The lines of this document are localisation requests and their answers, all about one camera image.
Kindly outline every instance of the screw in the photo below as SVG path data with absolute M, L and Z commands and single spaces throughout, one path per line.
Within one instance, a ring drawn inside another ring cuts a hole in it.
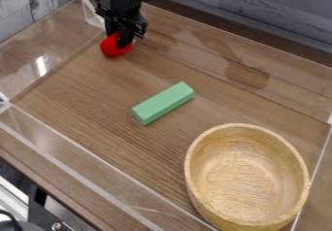
M 58 231 L 61 229 L 61 225 L 58 224 L 58 223 L 54 223 L 53 225 L 52 225 L 52 230 L 53 231 Z

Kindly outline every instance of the gray wall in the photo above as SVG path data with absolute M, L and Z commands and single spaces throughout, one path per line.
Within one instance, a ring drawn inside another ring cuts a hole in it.
M 0 42 L 69 0 L 0 0 Z
M 174 0 L 332 51 L 332 0 Z

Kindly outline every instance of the green block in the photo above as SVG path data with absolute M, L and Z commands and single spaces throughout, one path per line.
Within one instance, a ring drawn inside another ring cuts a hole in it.
M 192 89 L 184 82 L 179 82 L 132 108 L 133 117 L 145 126 L 180 107 L 192 96 Z

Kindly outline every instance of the wooden bowl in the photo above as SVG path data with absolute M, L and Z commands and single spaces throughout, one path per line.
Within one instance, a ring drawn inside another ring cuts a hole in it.
M 267 129 L 216 126 L 186 154 L 186 188 L 204 219 L 223 231 L 273 231 L 302 208 L 310 180 L 293 146 Z

